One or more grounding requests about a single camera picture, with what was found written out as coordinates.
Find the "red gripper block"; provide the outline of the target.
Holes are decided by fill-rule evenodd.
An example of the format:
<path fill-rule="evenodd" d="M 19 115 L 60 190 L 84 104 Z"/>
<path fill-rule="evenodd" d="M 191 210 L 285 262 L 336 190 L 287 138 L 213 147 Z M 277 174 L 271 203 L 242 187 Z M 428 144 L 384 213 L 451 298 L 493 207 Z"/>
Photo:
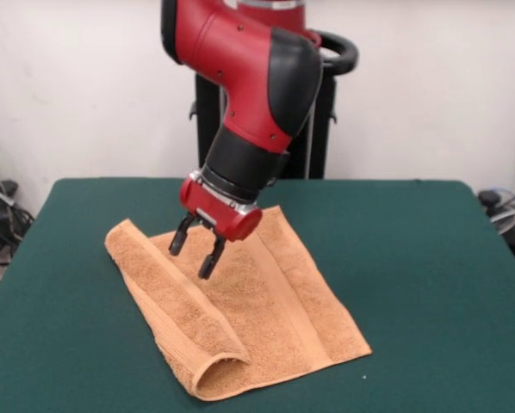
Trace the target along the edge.
<path fill-rule="evenodd" d="M 180 200 L 189 213 L 177 227 L 169 253 L 178 256 L 195 216 L 203 219 L 219 234 L 215 237 L 212 252 L 206 256 L 198 272 L 200 279 L 208 280 L 223 254 L 226 240 L 242 241 L 248 238 L 258 227 L 263 211 L 256 203 L 242 204 L 215 191 L 204 182 L 200 171 L 192 171 L 185 179 Z"/>

